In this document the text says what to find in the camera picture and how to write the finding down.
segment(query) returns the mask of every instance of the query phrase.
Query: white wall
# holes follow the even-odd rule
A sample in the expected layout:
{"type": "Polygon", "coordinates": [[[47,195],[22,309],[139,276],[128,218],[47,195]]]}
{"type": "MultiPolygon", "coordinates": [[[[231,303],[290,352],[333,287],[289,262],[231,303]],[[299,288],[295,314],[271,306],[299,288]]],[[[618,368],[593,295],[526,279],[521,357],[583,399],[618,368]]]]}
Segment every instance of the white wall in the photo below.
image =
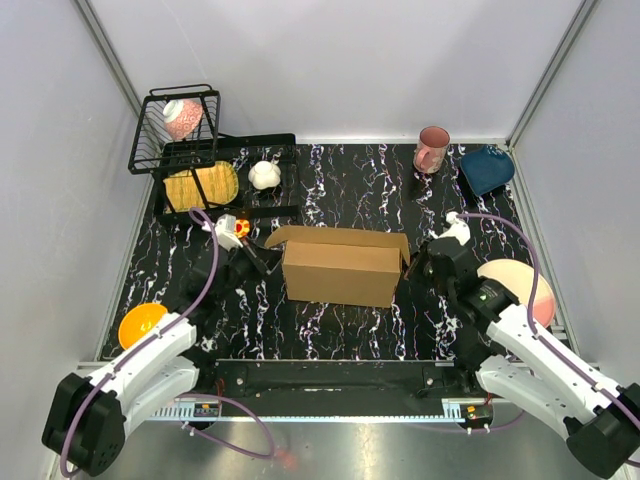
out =
{"type": "Polygon", "coordinates": [[[640,3],[604,1],[516,151],[581,353],[640,382],[640,3]]]}
{"type": "Polygon", "coordinates": [[[0,45],[0,477],[27,480],[57,383],[95,353],[145,180],[70,1],[3,0],[0,45]]]}
{"type": "Polygon", "coordinates": [[[579,0],[92,0],[140,95],[208,82],[231,134],[513,128],[579,0]]]}

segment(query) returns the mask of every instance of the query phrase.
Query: cardboard flap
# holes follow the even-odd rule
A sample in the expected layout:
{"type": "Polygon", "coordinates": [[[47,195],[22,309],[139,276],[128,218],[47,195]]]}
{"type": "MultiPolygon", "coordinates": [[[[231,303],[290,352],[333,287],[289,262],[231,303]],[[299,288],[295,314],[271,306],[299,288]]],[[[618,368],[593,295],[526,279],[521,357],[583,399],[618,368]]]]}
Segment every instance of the cardboard flap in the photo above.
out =
{"type": "Polygon", "coordinates": [[[327,243],[362,247],[398,248],[402,259],[409,264],[409,241],[404,233],[374,232],[354,228],[304,227],[286,225],[269,235],[264,246],[271,248],[283,242],[327,243]]]}

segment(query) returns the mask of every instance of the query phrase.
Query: cardboard box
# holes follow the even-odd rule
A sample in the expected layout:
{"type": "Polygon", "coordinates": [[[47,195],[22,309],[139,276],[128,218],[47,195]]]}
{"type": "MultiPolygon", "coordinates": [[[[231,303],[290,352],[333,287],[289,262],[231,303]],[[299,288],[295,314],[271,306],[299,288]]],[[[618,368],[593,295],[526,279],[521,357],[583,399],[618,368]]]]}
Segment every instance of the cardboard box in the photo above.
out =
{"type": "Polygon", "coordinates": [[[402,262],[409,263],[404,233],[288,225],[265,246],[283,242],[290,300],[390,307],[402,262]]]}

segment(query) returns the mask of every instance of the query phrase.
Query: dish rack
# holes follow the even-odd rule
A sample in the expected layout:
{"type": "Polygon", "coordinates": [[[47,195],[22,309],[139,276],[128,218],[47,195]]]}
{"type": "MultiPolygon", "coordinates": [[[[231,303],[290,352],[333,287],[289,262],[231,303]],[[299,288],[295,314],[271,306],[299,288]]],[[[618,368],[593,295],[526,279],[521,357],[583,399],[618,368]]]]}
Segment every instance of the dish rack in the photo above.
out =
{"type": "Polygon", "coordinates": [[[297,220],[300,176],[295,135],[225,135],[219,132],[219,117],[220,92],[208,84],[155,88],[145,97],[128,166],[134,175],[153,177],[153,213],[160,223],[191,223],[188,209],[176,208],[167,193],[165,181],[170,177],[171,181],[180,177],[181,182],[187,183],[191,198],[199,197],[197,203],[204,206],[214,220],[224,213],[245,219],[294,217],[294,221],[297,220]],[[183,140],[174,141],[165,128],[163,109],[171,100],[185,99],[202,105],[202,118],[183,140]],[[277,163],[281,171],[280,185],[262,191],[251,185],[249,171],[261,160],[277,163]],[[224,204],[213,201],[220,198],[215,191],[212,193],[213,185],[203,185],[206,171],[198,174],[200,169],[211,169],[217,162],[228,162],[237,175],[237,195],[224,204]]]}

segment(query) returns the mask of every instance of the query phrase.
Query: black marble table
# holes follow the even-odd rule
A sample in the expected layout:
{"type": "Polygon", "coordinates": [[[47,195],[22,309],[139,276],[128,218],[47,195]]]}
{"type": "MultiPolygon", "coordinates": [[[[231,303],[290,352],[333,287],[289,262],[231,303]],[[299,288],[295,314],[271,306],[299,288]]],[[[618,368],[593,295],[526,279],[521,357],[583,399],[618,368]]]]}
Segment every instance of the black marble table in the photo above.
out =
{"type": "MultiPolygon", "coordinates": [[[[518,223],[508,187],[476,198],[461,177],[461,156],[480,145],[452,145],[434,176],[413,169],[414,148],[299,146],[304,224],[404,232],[413,253],[431,232],[442,232],[444,214],[451,210],[493,213],[518,223]]],[[[260,243],[290,221],[261,220],[251,236],[260,243]]],[[[473,220],[470,227],[470,244],[479,259],[529,261],[523,242],[501,224],[473,220]]],[[[101,360],[122,351],[117,331],[126,312],[139,303],[175,298],[193,261],[210,243],[196,227],[161,226],[147,209],[101,360]]],[[[198,345],[216,358],[234,359],[450,359],[460,327],[443,297],[405,280],[400,280],[392,308],[364,308],[289,301],[280,270],[237,289],[213,321],[215,334],[198,345]]]]}

